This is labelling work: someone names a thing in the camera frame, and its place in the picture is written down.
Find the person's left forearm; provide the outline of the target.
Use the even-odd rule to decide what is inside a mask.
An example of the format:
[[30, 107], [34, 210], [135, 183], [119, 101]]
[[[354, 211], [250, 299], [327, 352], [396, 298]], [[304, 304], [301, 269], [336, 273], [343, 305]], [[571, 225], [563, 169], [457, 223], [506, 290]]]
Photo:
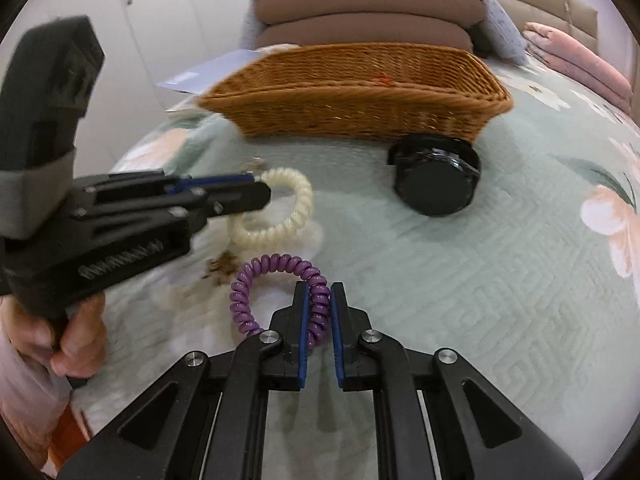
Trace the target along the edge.
[[38, 469], [46, 463], [61, 468], [88, 442], [70, 406], [71, 394], [65, 378], [23, 356], [1, 336], [1, 416]]

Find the person's left hand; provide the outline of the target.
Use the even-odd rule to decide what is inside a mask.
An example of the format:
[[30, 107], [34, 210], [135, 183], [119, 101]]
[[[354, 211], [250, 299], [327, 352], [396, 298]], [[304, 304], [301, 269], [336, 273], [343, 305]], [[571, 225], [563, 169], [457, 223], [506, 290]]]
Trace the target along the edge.
[[104, 362], [107, 329], [103, 322], [105, 295], [99, 292], [79, 303], [58, 344], [52, 325], [23, 311], [13, 296], [1, 297], [1, 327], [22, 356], [58, 376], [90, 378]]

